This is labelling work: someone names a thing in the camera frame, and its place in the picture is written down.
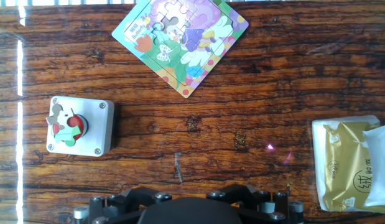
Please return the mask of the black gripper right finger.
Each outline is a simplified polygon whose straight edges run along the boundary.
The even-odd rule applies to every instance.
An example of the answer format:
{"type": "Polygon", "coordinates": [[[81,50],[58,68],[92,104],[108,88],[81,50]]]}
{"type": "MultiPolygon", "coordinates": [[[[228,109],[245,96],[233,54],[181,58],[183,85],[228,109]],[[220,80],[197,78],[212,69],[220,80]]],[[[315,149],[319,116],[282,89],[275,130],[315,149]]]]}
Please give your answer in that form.
{"type": "Polygon", "coordinates": [[[291,200],[292,187],[269,192],[251,185],[232,184],[206,194],[209,200],[229,205],[242,223],[304,224],[304,204],[291,200]]]}

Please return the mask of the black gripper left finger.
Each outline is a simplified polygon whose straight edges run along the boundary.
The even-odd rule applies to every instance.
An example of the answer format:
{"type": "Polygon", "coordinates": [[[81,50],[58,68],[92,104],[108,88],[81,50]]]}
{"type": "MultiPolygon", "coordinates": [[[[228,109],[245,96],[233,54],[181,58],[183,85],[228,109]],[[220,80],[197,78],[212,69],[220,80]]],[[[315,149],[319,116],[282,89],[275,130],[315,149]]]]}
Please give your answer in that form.
{"type": "Polygon", "coordinates": [[[77,224],[107,223],[110,218],[137,215],[141,211],[140,206],[147,208],[169,200],[172,200],[171,194],[147,187],[126,189],[124,192],[108,197],[91,198],[88,205],[73,210],[73,221],[77,224]]]}

